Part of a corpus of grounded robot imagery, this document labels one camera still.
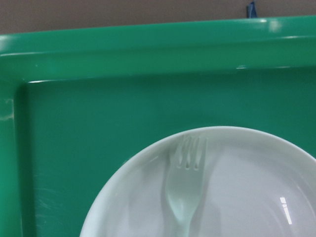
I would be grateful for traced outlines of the pale mint plastic fork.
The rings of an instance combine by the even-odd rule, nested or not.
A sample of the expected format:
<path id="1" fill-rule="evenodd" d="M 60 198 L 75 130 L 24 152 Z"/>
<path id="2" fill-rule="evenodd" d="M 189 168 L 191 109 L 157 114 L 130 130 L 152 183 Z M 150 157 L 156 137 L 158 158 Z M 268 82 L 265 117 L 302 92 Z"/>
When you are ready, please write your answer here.
<path id="1" fill-rule="evenodd" d="M 204 183 L 208 138 L 182 139 L 170 157 L 165 184 L 166 200 L 175 220 L 175 236 L 188 237 L 191 220 L 197 210 Z"/>

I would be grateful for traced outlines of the white round plate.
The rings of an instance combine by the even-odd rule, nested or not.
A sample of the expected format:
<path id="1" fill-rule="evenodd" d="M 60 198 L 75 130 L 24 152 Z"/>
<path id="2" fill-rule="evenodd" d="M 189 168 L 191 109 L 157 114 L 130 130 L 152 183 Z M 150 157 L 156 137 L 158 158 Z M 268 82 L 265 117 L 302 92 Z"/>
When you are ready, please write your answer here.
<path id="1" fill-rule="evenodd" d="M 189 237 L 315 236 L 315 158 L 277 136 L 231 126 L 183 131 L 134 155 L 99 192 L 80 235 L 175 237 L 165 184 L 170 157 L 191 136 L 208 138 L 208 153 Z"/>

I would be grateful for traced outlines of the green plastic tray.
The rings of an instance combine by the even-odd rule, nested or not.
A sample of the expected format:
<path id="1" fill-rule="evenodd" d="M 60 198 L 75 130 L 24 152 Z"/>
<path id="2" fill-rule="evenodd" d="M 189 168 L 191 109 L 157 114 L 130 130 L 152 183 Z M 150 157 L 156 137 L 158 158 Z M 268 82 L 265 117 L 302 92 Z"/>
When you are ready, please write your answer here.
<path id="1" fill-rule="evenodd" d="M 134 155 L 216 126 L 316 158 L 314 16 L 2 35 L 1 236 L 81 237 Z"/>

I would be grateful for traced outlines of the blue tape grid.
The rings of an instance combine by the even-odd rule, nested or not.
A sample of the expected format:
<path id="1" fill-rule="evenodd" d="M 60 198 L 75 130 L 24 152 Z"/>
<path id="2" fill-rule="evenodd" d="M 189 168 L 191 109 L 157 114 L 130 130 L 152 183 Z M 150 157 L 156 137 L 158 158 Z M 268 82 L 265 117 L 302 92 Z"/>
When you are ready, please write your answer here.
<path id="1" fill-rule="evenodd" d="M 258 17 L 254 0 L 246 6 L 246 16 L 249 19 Z"/>

